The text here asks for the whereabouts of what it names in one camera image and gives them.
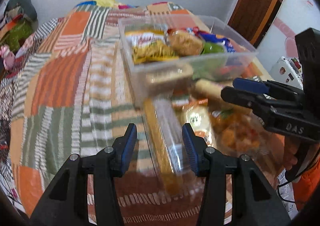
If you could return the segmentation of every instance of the sticker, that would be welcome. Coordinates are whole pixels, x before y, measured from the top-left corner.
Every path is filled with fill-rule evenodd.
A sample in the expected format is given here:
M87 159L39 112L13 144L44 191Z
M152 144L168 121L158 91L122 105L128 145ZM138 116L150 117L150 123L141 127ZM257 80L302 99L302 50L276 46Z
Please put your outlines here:
M284 67L281 67L281 68L280 68L280 74L283 75L284 73L285 73L285 68L284 68Z
M292 76L292 74L291 73L289 73L289 78L291 79L291 80L294 80L294 77Z
M199 127L201 124L201 116L199 113L191 113L189 117L189 122L191 125Z

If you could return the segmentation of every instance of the snack packet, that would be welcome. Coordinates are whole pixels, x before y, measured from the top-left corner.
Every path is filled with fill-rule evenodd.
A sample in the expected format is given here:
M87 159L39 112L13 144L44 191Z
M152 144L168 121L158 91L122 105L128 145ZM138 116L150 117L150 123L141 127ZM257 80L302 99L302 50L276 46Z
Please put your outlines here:
M223 35L219 34L210 34L203 31L199 31L198 36L201 37L206 42L211 42L214 44L222 45L225 48L225 51L227 53L236 53L236 50L234 49L233 45L230 42L230 39Z
M199 28L198 27L188 27L185 29L185 31L193 36L197 36L197 34L199 32Z
M167 33L168 26L166 24L159 23L135 23L133 25L126 25L124 27L124 33L130 31L140 31L140 30L162 30L163 33Z
M125 34L133 49L134 64L179 58L172 48L166 45L163 30L134 30Z
M202 137L209 147L217 148L207 107L197 104L184 106L181 123L190 123L196 136Z

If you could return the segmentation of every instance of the pink toy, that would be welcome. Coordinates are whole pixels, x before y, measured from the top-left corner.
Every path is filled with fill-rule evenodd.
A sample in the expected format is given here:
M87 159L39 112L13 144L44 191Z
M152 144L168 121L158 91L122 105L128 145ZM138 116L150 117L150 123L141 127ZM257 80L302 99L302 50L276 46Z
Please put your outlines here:
M3 59L4 68L7 71L10 71L13 67L15 56L13 52L10 51L9 46L7 45L1 46L0 56Z

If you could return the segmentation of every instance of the metal screw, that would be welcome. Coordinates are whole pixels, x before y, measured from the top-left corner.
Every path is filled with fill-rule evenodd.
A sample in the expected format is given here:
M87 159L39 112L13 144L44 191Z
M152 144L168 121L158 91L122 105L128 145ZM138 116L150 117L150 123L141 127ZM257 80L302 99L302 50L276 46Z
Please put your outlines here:
M243 154L243 155L241 155L241 159L243 161L249 161L250 160L250 156L248 156L247 154Z
M212 154L212 153L215 152L215 149L214 149L213 147L207 147L207 148L205 149L205 151L206 151L207 153L209 153L209 154Z
M72 154L70 157L70 160L74 161L78 159L78 155L77 154Z
M106 148L104 149L104 151L105 151L106 153L111 153L111 152L113 151L113 147L106 147Z
M270 109L273 113L277 113L277 110L273 106L271 106Z

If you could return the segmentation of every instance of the plastic food package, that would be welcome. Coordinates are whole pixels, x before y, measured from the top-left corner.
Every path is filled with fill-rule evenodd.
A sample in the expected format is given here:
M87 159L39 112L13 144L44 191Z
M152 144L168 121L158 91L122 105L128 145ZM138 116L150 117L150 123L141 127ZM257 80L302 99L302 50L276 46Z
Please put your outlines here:
M168 41L173 50L180 56L199 55L204 46L201 39L183 30L171 31Z
M217 133L218 147L224 154L237 157L249 154L255 157L258 152L268 153L257 124L251 119L232 110L212 112L212 126Z
M223 35L210 34L202 31L199 31L198 35L206 42L222 45L225 48L225 52L227 53L236 53L236 50L230 43L230 40Z
M207 107L197 104L185 106L181 123L190 123L196 136L204 138L209 147L217 148Z
M125 34L133 49L134 64L179 58L172 48L166 45L165 32L161 29L132 30Z
M191 79L192 75L193 68L190 64L177 64L174 68L147 74L146 82L150 85L167 87L172 82L186 82L186 79Z
M182 174L189 170L188 158L179 123L171 101L146 100L144 111L151 134L151 155L156 160L156 172L170 195L176 195L183 183Z
M164 33L167 33L168 26L160 23L135 23L133 25L126 25L124 28L124 33L127 35L130 31L138 30L162 30Z
M194 105L200 105L206 107L208 105L208 99L194 99L191 96L188 96L188 98L182 98L182 99L174 99L172 100L172 106L174 109L177 109L179 111L185 110L186 108L190 108Z

